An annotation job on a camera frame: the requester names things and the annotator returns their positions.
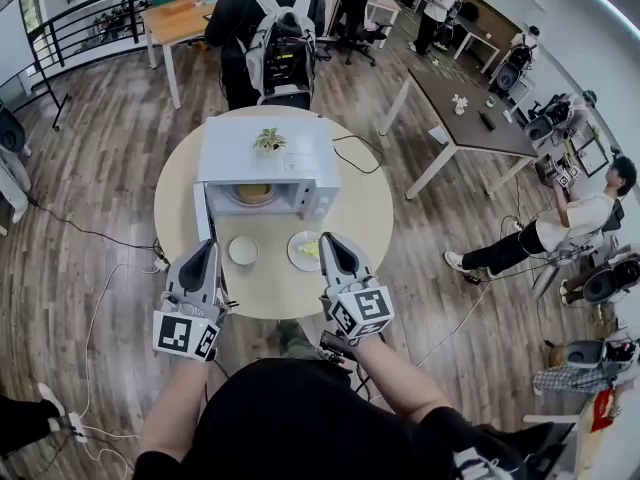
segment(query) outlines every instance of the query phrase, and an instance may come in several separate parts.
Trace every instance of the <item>white cable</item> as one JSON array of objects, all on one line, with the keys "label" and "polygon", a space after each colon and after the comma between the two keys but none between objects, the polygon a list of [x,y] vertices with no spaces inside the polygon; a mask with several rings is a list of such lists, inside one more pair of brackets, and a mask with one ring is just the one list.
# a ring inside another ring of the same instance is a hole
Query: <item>white cable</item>
[{"label": "white cable", "polygon": [[93,455],[91,455],[89,448],[87,448],[87,443],[82,443],[82,445],[84,446],[84,451],[87,452],[87,455],[89,456],[89,458],[91,460],[95,460],[96,462],[98,462],[100,460],[100,457],[102,457],[102,452],[113,453],[114,455],[117,455],[118,457],[120,457],[122,459],[122,462],[124,462],[124,475],[122,475],[122,480],[127,478],[127,473],[129,472],[129,464],[127,463],[127,459],[125,459],[120,452],[117,452],[116,450],[112,450],[111,448],[100,448],[100,450],[98,451],[98,456],[94,457]]},{"label": "white cable", "polygon": [[82,428],[93,430],[94,432],[100,432],[101,434],[105,434],[110,437],[116,437],[118,439],[142,439],[140,436],[136,434],[110,434],[109,432],[105,432],[104,430],[96,427],[90,427],[89,425],[82,425]]},{"label": "white cable", "polygon": [[[458,331],[462,328],[462,326],[464,325],[464,323],[467,321],[467,319],[471,316],[471,313],[473,313],[473,310],[476,309],[478,307],[478,305],[480,304],[480,301],[484,298],[484,294],[487,293],[487,290],[489,289],[489,287],[491,286],[491,283],[493,281],[489,281],[487,283],[487,287],[484,289],[484,291],[482,292],[482,294],[480,295],[480,298],[476,301],[476,303],[473,305],[473,307],[469,310],[469,312],[467,313],[467,315],[462,319],[462,322],[460,322],[460,325],[458,325],[458,327],[456,327],[455,331],[453,331],[451,334],[449,334],[449,336],[447,336],[446,338],[444,338],[440,343],[438,343],[434,348],[431,349],[431,351],[424,356],[424,358],[422,359],[422,361],[420,361],[417,365],[416,368],[420,368],[424,362],[429,359],[429,357],[431,357],[431,354],[433,354],[436,350],[438,350],[440,348],[440,346],[447,340],[449,340],[450,338],[453,338]],[[375,396],[371,399],[371,402],[375,402],[378,398],[381,398],[382,395],[378,395]]]},{"label": "white cable", "polygon": [[91,324],[89,324],[89,333],[87,334],[87,341],[84,347],[84,364],[85,364],[85,373],[86,373],[86,380],[87,380],[87,406],[84,408],[84,411],[82,411],[82,414],[80,415],[80,419],[82,419],[89,412],[89,405],[91,404],[91,374],[89,372],[89,340],[91,339],[93,324],[96,321],[96,316],[98,316],[98,309],[100,309],[100,303],[102,302],[102,298],[104,297],[104,294],[107,291],[107,288],[109,286],[109,281],[111,281],[111,277],[113,277],[113,273],[119,267],[123,267],[123,266],[135,268],[136,270],[142,272],[143,274],[157,274],[158,272],[160,272],[160,269],[156,269],[152,272],[147,272],[146,270],[142,270],[138,267],[134,267],[133,265],[129,265],[128,263],[119,263],[118,265],[113,267],[113,270],[109,274],[109,277],[107,277],[107,282],[104,284],[104,289],[102,290],[100,297],[98,297],[98,303],[96,304],[96,309],[93,311],[93,317],[91,317]]}]

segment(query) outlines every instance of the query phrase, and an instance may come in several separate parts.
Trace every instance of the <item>ceiling light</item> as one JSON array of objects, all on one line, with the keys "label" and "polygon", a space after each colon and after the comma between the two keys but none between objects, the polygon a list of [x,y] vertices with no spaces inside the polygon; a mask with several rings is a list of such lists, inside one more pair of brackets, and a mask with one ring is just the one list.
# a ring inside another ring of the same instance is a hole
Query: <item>ceiling light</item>
[{"label": "ceiling light", "polygon": [[636,27],[633,22],[627,18],[620,9],[618,9],[615,5],[613,5],[609,0],[598,0],[602,5],[604,5],[607,9],[609,9],[616,17],[622,21],[626,25],[626,27],[633,32],[633,34],[640,39],[640,30]]}]

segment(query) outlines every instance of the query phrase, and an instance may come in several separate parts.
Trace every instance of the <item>white shirt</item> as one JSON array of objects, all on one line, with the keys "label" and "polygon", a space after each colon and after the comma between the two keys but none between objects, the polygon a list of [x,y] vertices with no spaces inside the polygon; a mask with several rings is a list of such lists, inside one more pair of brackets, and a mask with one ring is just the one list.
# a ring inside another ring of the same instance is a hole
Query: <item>white shirt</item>
[{"label": "white shirt", "polygon": [[436,20],[437,22],[442,23],[444,20],[447,19],[447,12],[449,11],[449,9],[453,7],[453,4],[456,3],[456,0],[433,0],[433,1],[438,2],[440,5],[444,7],[440,7],[440,5],[436,5],[434,2],[430,0],[427,2],[427,5],[424,8],[424,13],[430,18],[433,18],[434,20]]},{"label": "white shirt", "polygon": [[524,44],[526,44],[527,46],[536,46],[536,48],[531,50],[531,59],[532,60],[537,60],[538,59],[538,53],[539,53],[539,50],[540,50],[540,47],[537,46],[538,38],[536,36],[533,36],[533,35],[527,33],[527,32],[521,32],[521,33],[518,33],[515,36],[513,36],[513,39],[511,40],[511,49],[513,49],[513,47],[518,45],[518,44],[522,44],[522,38],[523,37],[524,37]]},{"label": "white shirt", "polygon": [[536,232],[542,246],[551,252],[567,237],[587,235],[603,226],[613,211],[615,201],[606,194],[572,201],[567,204],[569,228],[560,222],[557,210],[541,213],[536,220]]}]

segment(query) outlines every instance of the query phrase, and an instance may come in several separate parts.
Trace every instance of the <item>small succulent plant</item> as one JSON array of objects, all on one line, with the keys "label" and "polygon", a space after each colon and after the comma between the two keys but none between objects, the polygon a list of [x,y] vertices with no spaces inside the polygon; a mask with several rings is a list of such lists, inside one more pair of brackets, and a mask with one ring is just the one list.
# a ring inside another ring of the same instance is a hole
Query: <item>small succulent plant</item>
[{"label": "small succulent plant", "polygon": [[262,133],[258,135],[254,148],[260,148],[265,151],[275,151],[278,148],[284,148],[287,146],[287,139],[282,135],[278,135],[277,128],[265,128]]}]

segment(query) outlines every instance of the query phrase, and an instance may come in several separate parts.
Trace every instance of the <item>beige round tabletop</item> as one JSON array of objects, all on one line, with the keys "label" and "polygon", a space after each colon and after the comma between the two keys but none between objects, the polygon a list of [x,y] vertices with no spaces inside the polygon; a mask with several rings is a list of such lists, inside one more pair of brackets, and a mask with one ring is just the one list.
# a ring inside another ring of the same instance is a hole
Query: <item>beige round tabletop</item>
[{"label": "beige round tabletop", "polygon": [[[234,110],[228,116],[316,116],[292,107],[260,106]],[[333,121],[333,138],[350,132]],[[193,185],[196,181],[204,125],[193,130],[171,154],[158,180],[154,219],[160,245],[170,262],[198,242]],[[363,170],[377,165],[373,153],[355,137],[335,142],[337,151]],[[235,313],[265,319],[301,318],[322,311],[326,283],[320,271],[303,272],[287,256],[289,239],[299,231],[331,231],[357,243],[369,255],[374,270],[387,252],[393,228],[393,203],[382,172],[363,174],[338,159],[340,194],[321,222],[297,214],[220,216],[215,228],[222,251],[222,269]],[[246,235],[256,241],[258,259],[250,267],[229,258],[229,243]]]}]

